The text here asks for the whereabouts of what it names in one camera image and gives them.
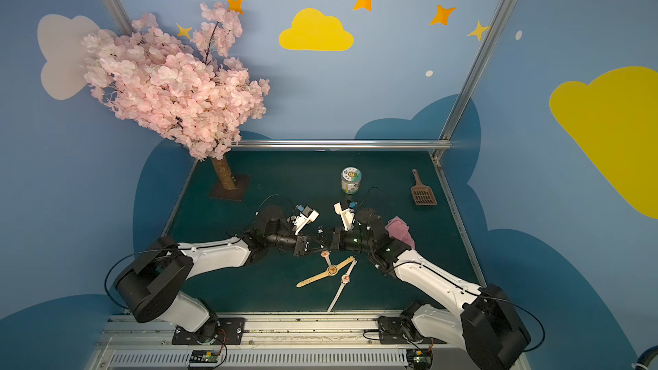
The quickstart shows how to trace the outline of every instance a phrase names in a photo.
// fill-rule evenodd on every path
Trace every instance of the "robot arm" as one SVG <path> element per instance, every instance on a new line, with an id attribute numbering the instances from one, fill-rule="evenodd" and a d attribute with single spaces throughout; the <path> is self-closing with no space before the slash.
<path id="1" fill-rule="evenodd" d="M 300 234 L 317 212 L 306 208 L 300 216 L 301 222 L 290 223 L 279 207 L 271 206 L 248 229 L 225 241 L 189 244 L 162 237 L 149 248 L 152 251 L 121 272 L 114 286 L 137 322 L 169 321 L 204 342 L 217 336 L 219 319 L 208 305 L 180 291 L 187 278 L 253 263 L 269 247 L 291 248 L 295 256 L 327 249 L 362 251 L 384 274 L 421 289 L 447 309 L 416 302 L 405 310 L 401 331 L 410 341 L 423 336 L 450 343 L 465 349 L 483 370 L 509 369 L 530 343 L 528 331 L 500 288 L 482 289 L 429 262 L 389 237 L 374 210 L 358 210 L 357 223 L 349 229 L 343 220 L 343 227 L 332 230 L 331 241 Z M 312 243 L 319 247 L 310 248 Z"/>

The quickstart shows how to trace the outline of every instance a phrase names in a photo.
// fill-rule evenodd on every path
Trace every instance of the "tree trunk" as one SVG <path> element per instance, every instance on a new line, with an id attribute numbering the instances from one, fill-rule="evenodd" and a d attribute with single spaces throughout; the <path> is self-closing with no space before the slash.
<path id="1" fill-rule="evenodd" d="M 231 168 L 228 167 L 226 156 L 221 160 L 215 158 L 210 158 L 210 160 L 212 161 L 212 166 L 215 168 L 215 173 L 217 173 L 217 177 L 219 177 L 222 186 L 224 186 L 226 190 L 234 190 L 235 180 L 233 179 Z"/>

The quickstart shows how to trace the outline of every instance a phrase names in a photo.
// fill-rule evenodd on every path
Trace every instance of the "jar lid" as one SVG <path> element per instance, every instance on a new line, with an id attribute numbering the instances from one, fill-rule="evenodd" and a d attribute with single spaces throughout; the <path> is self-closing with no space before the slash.
<path id="1" fill-rule="evenodd" d="M 357 168 L 344 168 L 342 175 L 348 182 L 358 182 L 361 180 L 361 170 Z"/>

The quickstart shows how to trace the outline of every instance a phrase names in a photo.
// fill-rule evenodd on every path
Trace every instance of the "pink blossom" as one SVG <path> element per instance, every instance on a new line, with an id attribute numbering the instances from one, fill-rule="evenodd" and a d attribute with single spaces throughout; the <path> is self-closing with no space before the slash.
<path id="1" fill-rule="evenodd" d="M 117 37 L 101 30 L 83 39 L 90 53 L 85 79 L 92 96 L 119 119 L 135 120 L 185 145 L 197 159 L 221 159 L 231 143 L 242 139 L 238 126 L 265 113 L 263 97 L 270 85 L 268 80 L 250 81 L 242 63 L 228 58 L 242 35 L 237 13 L 218 2 L 212 9 L 202 4 L 202 16 L 210 23 L 203 22 L 192 35 L 201 60 L 145 13 L 133 21 L 141 33 Z M 207 51 L 223 56 L 224 66 Z M 111 90 L 107 100 L 105 88 Z"/>

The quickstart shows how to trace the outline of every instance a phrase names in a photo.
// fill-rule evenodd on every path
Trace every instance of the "dark green table surface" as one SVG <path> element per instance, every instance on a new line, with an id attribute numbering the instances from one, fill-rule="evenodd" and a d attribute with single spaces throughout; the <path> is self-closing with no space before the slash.
<path id="1" fill-rule="evenodd" d="M 476 282 L 448 202 L 441 190 L 432 162 L 425 152 L 230 152 L 226 156 L 234 173 L 251 175 L 251 185 L 241 202 L 208 197 L 217 180 L 210 160 L 199 162 L 183 195 L 169 235 L 179 242 L 201 243 L 236 234 L 253 220 L 260 203 L 279 193 L 295 204 L 317 210 L 317 220 L 302 232 L 315 234 L 341 225 L 333 204 L 345 197 L 371 206 L 388 221 L 395 216 L 410 226 L 416 250 L 436 265 Z M 357 194 L 340 190 L 340 172 L 354 166 L 363 172 Z M 432 187 L 437 206 L 416 206 L 411 198 L 415 185 L 411 169 L 418 169 L 425 185 Z M 287 212 L 290 203 L 276 196 L 269 201 Z M 338 264 L 353 253 L 334 251 Z M 365 254 L 357 254 L 358 264 L 351 274 L 335 310 L 404 309 L 416 299 L 431 299 L 414 286 L 383 276 Z M 202 298 L 216 311 L 324 311 L 340 285 L 340 275 L 321 279 L 303 288 L 295 285 L 321 273 L 326 262 L 319 254 L 293 257 L 270 249 L 268 255 L 250 266 L 227 268 L 192 277 L 183 291 Z"/>

